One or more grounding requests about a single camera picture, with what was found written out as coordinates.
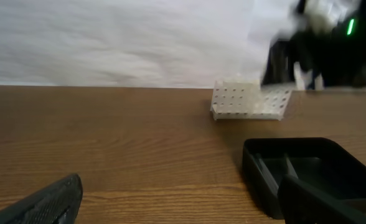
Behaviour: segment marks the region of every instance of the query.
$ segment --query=brown wooden surface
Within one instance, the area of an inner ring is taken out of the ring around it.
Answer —
[[[0,86],[0,209],[69,174],[77,223],[284,223],[240,174],[247,138],[324,136],[366,165],[366,93],[295,93],[283,121],[209,114],[211,90]]]

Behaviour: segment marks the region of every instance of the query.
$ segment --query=wooden table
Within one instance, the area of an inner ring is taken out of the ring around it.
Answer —
[[[294,93],[282,121],[220,120],[211,90],[0,86],[0,209],[77,172],[77,223],[284,223],[241,175],[248,138],[330,138],[366,165],[366,93]]]

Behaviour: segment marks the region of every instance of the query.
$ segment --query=white wall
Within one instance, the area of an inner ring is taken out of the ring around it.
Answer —
[[[0,84],[204,88],[239,71],[259,77],[271,38],[292,27],[292,2],[0,0]]]

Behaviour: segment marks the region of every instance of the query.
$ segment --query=green light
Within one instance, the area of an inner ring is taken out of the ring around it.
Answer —
[[[351,19],[349,22],[349,27],[347,28],[347,35],[350,35],[352,33],[354,23],[355,23],[355,19]]]

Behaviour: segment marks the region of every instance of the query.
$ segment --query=black tray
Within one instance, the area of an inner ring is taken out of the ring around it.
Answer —
[[[329,139],[248,139],[243,172],[272,218],[283,219],[277,191],[286,174],[366,213],[366,167]]]

